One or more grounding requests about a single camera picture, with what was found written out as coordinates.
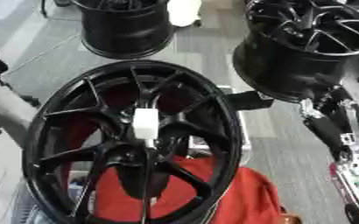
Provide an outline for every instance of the black wheel rim lip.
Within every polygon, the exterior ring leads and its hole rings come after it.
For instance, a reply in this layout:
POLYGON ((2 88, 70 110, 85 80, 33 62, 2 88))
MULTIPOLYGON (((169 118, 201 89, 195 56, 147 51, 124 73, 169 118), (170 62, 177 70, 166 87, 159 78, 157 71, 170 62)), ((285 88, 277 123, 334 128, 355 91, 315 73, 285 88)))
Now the black wheel rim lip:
MULTIPOLYGON (((197 74, 196 72, 194 72, 188 68, 185 68, 183 66, 177 66, 177 65, 174 65, 171 63, 166 63, 166 62, 161 62, 161 61, 156 61, 156 60, 128 60, 128 61, 121 61, 121 62, 117 62, 117 63, 108 64, 106 66, 100 66, 100 67, 97 67, 90 71, 87 71, 81 77, 79 77, 77 79, 73 79, 71 82, 67 83, 66 86, 61 88, 57 93, 66 95, 67 92, 69 92, 69 88, 74 87, 79 81, 82 80, 82 77, 89 77, 89 76, 90 77, 98 77, 100 75, 110 74, 113 72, 111 69, 113 69, 115 66, 126 67, 130 63, 141 64, 141 65, 158 63, 160 65, 167 66, 167 67, 176 67, 178 69, 185 70, 185 71, 189 72, 191 75, 195 75, 195 78, 198 80, 205 81, 208 84, 206 86, 206 88, 210 89, 211 91, 212 90, 220 91, 217 87, 215 87, 215 84, 213 84, 210 80, 207 80, 206 78, 202 77, 200 74, 197 74)), ((41 108, 41 110, 37 113, 37 115, 35 116, 35 118, 32 122, 31 127, 29 128, 27 136, 32 137, 32 139, 39 138, 40 132, 42 131, 42 129, 44 127, 44 123, 42 122, 42 119, 45 119, 45 118, 43 118, 43 114, 45 113, 45 111, 48 110, 48 105, 49 104, 55 105, 55 104, 59 103, 59 101, 57 99, 55 99, 56 94, 54 94, 44 104, 44 106, 41 108)), ((223 194, 225 193, 225 191, 227 191, 227 189, 229 187, 229 183, 231 182, 234 175, 236 174, 236 168, 239 165, 239 161, 241 158, 240 157, 240 154, 241 154, 240 149, 241 149, 241 145, 242 145, 242 138, 241 138, 242 135, 240 134, 241 131, 240 131, 240 126, 239 126, 239 121, 237 120, 236 112, 230 107, 229 103, 226 101, 225 98, 219 97, 218 99, 216 99, 216 101, 219 102, 220 105, 225 105, 225 107, 222 107, 222 109, 224 109, 224 112, 227 113, 227 115, 229 115, 230 118, 233 118, 232 122, 229 124, 229 127, 232 130, 232 132, 231 132, 232 136, 230 137, 230 140, 232 142, 232 146, 231 146, 232 153, 230 153, 230 158, 228 158, 228 160, 234 161, 234 163, 228 164, 229 169, 227 169, 228 172, 227 172, 226 176, 222 177, 222 180, 220 183, 215 183, 216 187, 214 188, 212 197, 210 197, 209 199, 206 199, 204 202, 202 202, 202 204, 200 206, 196 207, 193 211, 187 213, 187 216, 185 216, 179 220, 176 220, 174 222, 170 222, 172 224, 189 223, 189 222, 193 221, 194 219, 200 217, 200 215, 205 213, 212 205, 217 203, 217 201, 223 196, 223 194)), ((23 174, 25 176, 28 189, 32 193, 33 197, 37 200, 40 207, 46 212, 46 214, 50 218, 52 218, 56 221, 60 221, 60 223, 63 223, 63 224, 69 224, 69 223, 71 223, 70 220, 66 217, 66 215, 64 213, 62 213, 56 207, 53 207, 51 205, 50 200, 40 191, 41 187, 40 187, 39 183, 37 182, 37 180, 35 178, 33 178, 36 175, 36 173, 35 173, 33 167, 31 167, 29 165, 29 163, 33 160, 32 159, 34 157, 33 151, 36 148, 38 148, 37 141, 25 141, 25 149, 23 151, 23 156, 22 156, 22 168, 23 168, 23 174)), ((130 223, 139 223, 139 222, 114 222, 113 221, 112 223, 129 223, 130 224, 130 223)))
POLYGON ((169 0, 158 0, 157 3, 141 8, 141 9, 132 9, 132 10, 101 10, 101 9, 95 9, 95 8, 91 8, 88 7, 82 3, 79 3, 79 0, 70 0, 73 4, 77 5, 78 7, 80 7, 83 10, 86 11, 95 11, 95 12, 103 12, 103 13, 116 13, 116 14, 125 14, 125 13, 132 13, 132 12, 147 12, 147 11, 152 11, 155 8, 159 7, 162 4, 167 4, 169 0))
POLYGON ((99 50, 92 45, 90 45, 84 37, 81 38, 82 44, 92 53, 95 53, 97 55, 103 56, 108 59, 116 59, 116 60, 134 60, 139 58, 144 58, 150 55, 153 55, 154 53, 158 53, 165 49, 170 42, 172 41, 173 36, 173 28, 170 29, 170 35, 168 35, 167 39, 165 39, 162 43, 159 45, 152 47, 150 49, 147 49, 143 52, 133 52, 133 53, 115 53, 115 52, 107 52, 103 50, 99 50))
MULTIPOLYGON (((254 25, 252 24, 253 22, 250 20, 250 8, 253 5, 257 4, 258 1, 260 1, 260 0, 252 0, 246 5, 246 11, 245 11, 246 16, 245 17, 246 17, 246 21, 247 21, 247 24, 248 24, 251 32, 254 32, 257 35, 261 35, 263 38, 269 39, 270 41, 274 42, 275 44, 277 44, 279 46, 283 46, 284 48, 290 49, 290 50, 292 50, 294 52, 304 53, 304 54, 307 54, 309 56, 314 56, 314 57, 325 56, 325 57, 330 57, 330 58, 339 58, 339 57, 349 57, 349 56, 359 55, 359 51, 345 52, 345 53, 308 52, 308 51, 305 51, 305 50, 301 50, 299 48, 292 47, 291 45, 285 45, 281 41, 278 41, 275 38, 272 38, 269 35, 266 35, 264 32, 255 29, 254 25)), ((338 3, 338 2, 334 2, 334 4, 337 4, 337 5, 340 5, 340 6, 343 6, 343 7, 346 7, 348 9, 352 10, 352 12, 354 12, 359 17, 359 12, 357 10, 355 10, 353 7, 348 6, 346 4, 338 3)))

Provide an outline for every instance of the white cube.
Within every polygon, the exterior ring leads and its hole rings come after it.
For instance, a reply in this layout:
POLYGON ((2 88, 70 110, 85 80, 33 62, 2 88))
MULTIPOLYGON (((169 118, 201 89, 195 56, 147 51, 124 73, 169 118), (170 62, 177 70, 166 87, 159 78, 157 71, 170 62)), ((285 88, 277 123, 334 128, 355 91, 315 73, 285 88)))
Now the white cube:
POLYGON ((136 108, 132 126, 136 138, 143 140, 157 139, 159 132, 158 110, 155 108, 136 108))

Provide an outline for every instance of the red bag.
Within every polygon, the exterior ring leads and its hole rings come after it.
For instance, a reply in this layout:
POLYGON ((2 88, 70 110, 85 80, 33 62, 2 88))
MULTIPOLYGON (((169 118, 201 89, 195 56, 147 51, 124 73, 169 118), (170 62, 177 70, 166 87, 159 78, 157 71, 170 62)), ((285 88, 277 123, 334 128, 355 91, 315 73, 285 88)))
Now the red bag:
MULTIPOLYGON (((208 180, 212 174, 211 159, 179 159, 177 164, 208 180)), ((152 218, 169 214, 195 196, 195 190, 184 181, 170 177, 167 188, 151 207, 152 218)), ((250 168, 239 168, 218 204, 214 224, 276 224, 280 222, 280 204, 275 186, 250 168)), ((106 171, 96 188, 95 215, 113 221, 138 221, 141 201, 129 197, 119 183, 115 169, 106 171)))

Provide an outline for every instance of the robotic arm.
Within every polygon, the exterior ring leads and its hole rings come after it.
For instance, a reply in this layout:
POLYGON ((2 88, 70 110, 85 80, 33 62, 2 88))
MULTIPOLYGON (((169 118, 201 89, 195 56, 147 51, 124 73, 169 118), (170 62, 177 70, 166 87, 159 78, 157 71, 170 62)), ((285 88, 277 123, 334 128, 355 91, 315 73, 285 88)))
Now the robotic arm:
POLYGON ((334 161, 359 178, 359 105, 338 85, 300 103, 304 124, 328 146, 334 161))
POLYGON ((359 105, 348 91, 330 85, 300 102, 304 124, 330 149, 333 181, 351 223, 359 224, 359 105))

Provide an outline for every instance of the floor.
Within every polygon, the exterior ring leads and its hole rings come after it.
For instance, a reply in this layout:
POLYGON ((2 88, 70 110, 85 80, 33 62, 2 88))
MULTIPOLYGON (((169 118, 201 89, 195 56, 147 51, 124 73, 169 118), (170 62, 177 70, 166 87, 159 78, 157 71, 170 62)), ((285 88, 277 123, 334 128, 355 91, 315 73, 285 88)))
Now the floor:
MULTIPOLYGON (((23 0, 0 19, 0 56, 11 70, 4 80, 21 94, 45 101, 56 89, 92 67, 113 60, 87 51, 80 42, 80 14, 49 1, 50 20, 39 15, 39 1, 23 0)), ((178 31, 172 43, 149 59, 170 61, 205 75, 218 85, 249 90, 231 66, 231 53, 247 32, 243 4, 205 0, 202 28, 178 31)), ((344 85, 359 101, 355 71, 344 85)), ((342 201, 328 174, 327 148, 301 123, 298 105, 277 101, 272 108, 243 112, 250 134, 248 166, 277 187, 283 205, 309 224, 347 223, 342 201)), ((20 178, 20 149, 3 142, 0 149, 0 223, 9 224, 11 203, 20 178)))

